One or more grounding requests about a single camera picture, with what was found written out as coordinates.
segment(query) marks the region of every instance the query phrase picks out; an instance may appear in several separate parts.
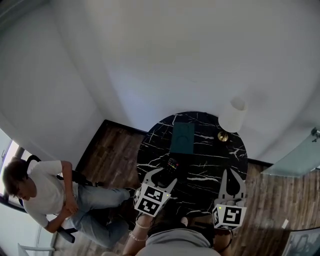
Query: man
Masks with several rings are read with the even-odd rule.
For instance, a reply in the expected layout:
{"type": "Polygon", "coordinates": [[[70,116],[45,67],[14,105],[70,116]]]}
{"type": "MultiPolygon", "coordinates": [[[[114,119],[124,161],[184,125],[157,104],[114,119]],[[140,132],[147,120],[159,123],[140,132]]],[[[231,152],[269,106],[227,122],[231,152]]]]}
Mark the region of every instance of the man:
{"type": "Polygon", "coordinates": [[[72,164],[68,161],[41,161],[29,175],[27,165],[21,159],[10,162],[3,171],[3,183],[10,195],[23,200],[26,212],[47,231],[56,232],[70,217],[75,229],[97,244],[111,248],[128,230],[129,225],[123,219],[103,226],[88,212],[118,207],[131,197],[133,189],[78,185],[72,181],[72,164]],[[63,180],[56,177],[60,173],[63,180]],[[57,217],[48,221],[49,214],[57,217]]]}

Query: table lamp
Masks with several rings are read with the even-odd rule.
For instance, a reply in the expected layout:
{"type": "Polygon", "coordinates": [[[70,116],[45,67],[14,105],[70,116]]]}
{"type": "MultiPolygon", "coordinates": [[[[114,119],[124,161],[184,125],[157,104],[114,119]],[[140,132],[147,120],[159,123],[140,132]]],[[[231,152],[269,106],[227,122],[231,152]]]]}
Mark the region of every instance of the table lamp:
{"type": "Polygon", "coordinates": [[[225,106],[222,114],[219,116],[219,125],[223,129],[218,133],[218,139],[222,142],[226,142],[229,138],[228,133],[237,133],[248,111],[248,104],[240,97],[234,97],[225,106]]]}

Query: black marble table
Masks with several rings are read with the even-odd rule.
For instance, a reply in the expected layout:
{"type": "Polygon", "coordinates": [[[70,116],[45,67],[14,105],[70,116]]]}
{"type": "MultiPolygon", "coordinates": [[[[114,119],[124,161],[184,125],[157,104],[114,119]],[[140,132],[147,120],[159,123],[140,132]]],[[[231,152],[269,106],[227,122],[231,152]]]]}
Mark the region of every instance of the black marble table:
{"type": "Polygon", "coordinates": [[[225,169],[232,169],[245,180],[248,158],[245,145],[237,133],[228,133],[222,142],[218,133],[222,130],[218,118],[204,112],[182,112],[158,122],[143,139],[137,156],[137,171],[142,182],[145,174],[166,167],[170,158],[170,146],[175,122],[193,123],[193,154],[189,156],[185,176],[171,192],[170,203],[176,212],[188,217],[212,213],[214,199],[218,197],[225,169]]]}

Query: green notebook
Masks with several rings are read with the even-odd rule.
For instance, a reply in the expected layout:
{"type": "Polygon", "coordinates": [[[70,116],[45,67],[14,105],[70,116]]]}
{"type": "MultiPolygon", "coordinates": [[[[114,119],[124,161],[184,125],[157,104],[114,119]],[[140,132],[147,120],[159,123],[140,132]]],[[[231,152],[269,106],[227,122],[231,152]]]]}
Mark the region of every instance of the green notebook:
{"type": "Polygon", "coordinates": [[[195,124],[175,122],[173,125],[170,153],[193,154],[195,124]]]}

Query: gray shirt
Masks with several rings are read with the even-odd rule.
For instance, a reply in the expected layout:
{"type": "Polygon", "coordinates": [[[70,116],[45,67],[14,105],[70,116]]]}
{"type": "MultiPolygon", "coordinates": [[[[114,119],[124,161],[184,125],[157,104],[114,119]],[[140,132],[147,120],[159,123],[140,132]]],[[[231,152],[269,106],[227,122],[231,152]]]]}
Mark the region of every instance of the gray shirt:
{"type": "Polygon", "coordinates": [[[190,229],[172,229],[153,234],[137,256],[219,256],[209,241],[190,229]]]}

